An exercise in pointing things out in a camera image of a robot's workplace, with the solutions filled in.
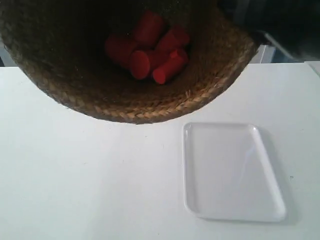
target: table surface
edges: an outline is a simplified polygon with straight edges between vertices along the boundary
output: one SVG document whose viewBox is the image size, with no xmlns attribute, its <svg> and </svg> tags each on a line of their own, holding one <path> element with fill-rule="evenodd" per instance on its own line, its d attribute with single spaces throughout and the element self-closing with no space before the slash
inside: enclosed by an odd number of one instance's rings
<svg viewBox="0 0 320 240">
<path fill-rule="evenodd" d="M 0 239 L 318 240 L 319 102 L 320 78 L 306 63 L 250 64 L 202 109 L 132 125 L 72 111 L 18 68 L 0 68 Z M 188 122 L 259 127 L 285 221 L 206 221 L 186 211 Z"/>
</svg>

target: red cylinder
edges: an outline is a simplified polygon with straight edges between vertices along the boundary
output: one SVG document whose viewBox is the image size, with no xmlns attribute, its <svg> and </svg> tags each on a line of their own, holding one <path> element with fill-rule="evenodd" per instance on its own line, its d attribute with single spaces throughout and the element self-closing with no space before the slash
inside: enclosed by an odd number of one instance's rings
<svg viewBox="0 0 320 240">
<path fill-rule="evenodd" d="M 164 64 L 153 71 L 152 77 L 158 84 L 165 84 L 180 73 L 188 61 L 187 53 L 183 49 L 176 49 Z"/>
<path fill-rule="evenodd" d="M 170 52 L 187 46 L 189 42 L 190 37 L 186 31 L 181 26 L 175 25 L 160 39 L 155 49 Z"/>
<path fill-rule="evenodd" d="M 169 54 L 159 51 L 134 51 L 129 60 L 129 69 L 135 79 L 149 77 L 154 69 L 165 63 Z"/>
<path fill-rule="evenodd" d="M 115 63 L 129 69 L 131 53 L 139 48 L 137 41 L 127 37 L 110 34 L 104 44 L 105 53 Z"/>
<path fill-rule="evenodd" d="M 165 28 L 165 20 L 160 15 L 147 10 L 133 29 L 132 36 L 142 46 L 154 48 Z"/>
</svg>

